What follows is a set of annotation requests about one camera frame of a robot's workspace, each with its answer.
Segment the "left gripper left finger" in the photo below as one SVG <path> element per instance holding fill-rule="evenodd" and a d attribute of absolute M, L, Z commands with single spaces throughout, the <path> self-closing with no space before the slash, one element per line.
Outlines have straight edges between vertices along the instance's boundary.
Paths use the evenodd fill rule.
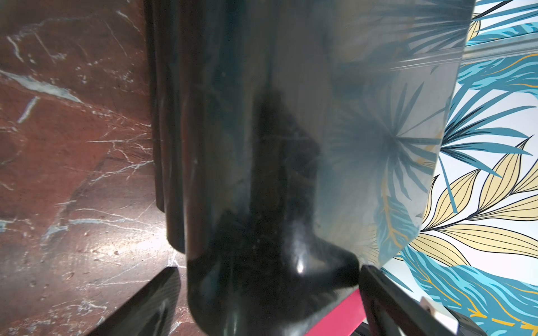
<path fill-rule="evenodd" d="M 90 335 L 169 335 L 181 279 L 177 267 L 166 267 Z"/>

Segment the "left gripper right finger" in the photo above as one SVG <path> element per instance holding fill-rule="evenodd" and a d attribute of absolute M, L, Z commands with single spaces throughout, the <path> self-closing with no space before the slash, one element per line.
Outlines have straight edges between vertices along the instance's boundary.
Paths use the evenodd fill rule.
<path fill-rule="evenodd" d="M 372 335 L 454 335 L 378 268 L 363 265 L 359 287 Z"/>

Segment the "pink top drawer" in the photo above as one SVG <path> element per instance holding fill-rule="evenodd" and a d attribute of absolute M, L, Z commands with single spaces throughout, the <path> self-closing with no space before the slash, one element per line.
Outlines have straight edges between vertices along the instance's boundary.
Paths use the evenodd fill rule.
<path fill-rule="evenodd" d="M 359 290 L 350 294 L 305 336 L 350 336 L 367 319 Z"/>

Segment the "black drawer cabinet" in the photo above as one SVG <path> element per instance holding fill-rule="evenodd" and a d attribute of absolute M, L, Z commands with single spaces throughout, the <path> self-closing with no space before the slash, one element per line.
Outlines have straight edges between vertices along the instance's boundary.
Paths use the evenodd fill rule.
<path fill-rule="evenodd" d="M 473 1 L 145 1 L 156 200 L 206 335 L 307 335 L 420 231 Z"/>

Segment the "right aluminium corner post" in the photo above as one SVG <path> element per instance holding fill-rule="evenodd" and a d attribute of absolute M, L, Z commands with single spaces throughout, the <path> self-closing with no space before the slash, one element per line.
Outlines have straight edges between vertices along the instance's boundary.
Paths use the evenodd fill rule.
<path fill-rule="evenodd" d="M 466 46 L 461 65 L 537 53 L 537 33 Z"/>

